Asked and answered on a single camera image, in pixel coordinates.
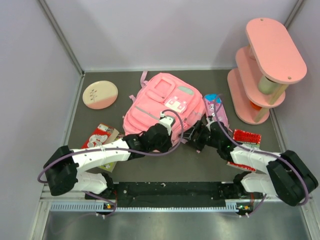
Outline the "red thick paperback book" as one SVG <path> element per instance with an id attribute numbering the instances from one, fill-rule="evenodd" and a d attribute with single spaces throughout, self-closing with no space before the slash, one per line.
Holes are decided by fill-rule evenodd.
<path id="1" fill-rule="evenodd" d="M 115 141 L 119 133 L 120 132 L 114 127 L 100 123 L 83 144 L 82 149 L 94 148 L 104 144 L 112 143 Z"/>

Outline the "pink student backpack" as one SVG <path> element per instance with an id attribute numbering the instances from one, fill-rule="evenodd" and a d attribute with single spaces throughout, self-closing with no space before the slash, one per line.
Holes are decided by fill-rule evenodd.
<path id="1" fill-rule="evenodd" d="M 158 73 L 146 81 L 147 73 L 142 72 L 141 90 L 136 96 L 129 96 L 132 105 L 123 119 L 124 133 L 129 135 L 147 131 L 159 122 L 162 111 L 170 109 L 179 115 L 183 123 L 180 124 L 174 113 L 165 113 L 175 118 L 171 137 L 172 145 L 175 146 L 180 134 L 194 126 L 205 114 L 203 95 L 198 89 L 170 73 Z"/>

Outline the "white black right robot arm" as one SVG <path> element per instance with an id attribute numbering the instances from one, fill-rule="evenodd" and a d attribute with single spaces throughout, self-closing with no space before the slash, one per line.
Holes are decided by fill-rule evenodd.
<path id="1" fill-rule="evenodd" d="M 254 149 L 235 141 L 221 121 L 205 126 L 198 121 L 184 131 L 183 139 L 197 151 L 205 146 L 215 148 L 218 155 L 236 165 L 246 167 L 234 179 L 233 192 L 245 198 L 253 192 L 276 196 L 289 206 L 303 205 L 319 182 L 301 158 L 292 150 L 273 153 Z"/>

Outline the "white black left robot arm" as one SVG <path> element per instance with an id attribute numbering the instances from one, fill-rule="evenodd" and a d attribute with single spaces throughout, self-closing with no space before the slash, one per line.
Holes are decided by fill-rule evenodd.
<path id="1" fill-rule="evenodd" d="M 50 193 L 56 197 L 70 191 L 85 191 L 109 198 L 114 191 L 111 178 L 89 170 L 109 163 L 163 155 L 172 147 L 171 136 L 170 125 L 157 123 L 142 133 L 129 134 L 96 147 L 61 146 L 43 166 Z"/>

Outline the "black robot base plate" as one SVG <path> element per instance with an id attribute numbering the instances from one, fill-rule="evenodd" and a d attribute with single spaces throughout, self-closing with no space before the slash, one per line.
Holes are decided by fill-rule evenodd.
<path id="1" fill-rule="evenodd" d="M 119 182 L 99 195 L 117 200 L 122 208 L 196 208 L 224 207 L 226 200 L 263 198 L 262 193 L 246 193 L 239 184 L 207 182 Z"/>

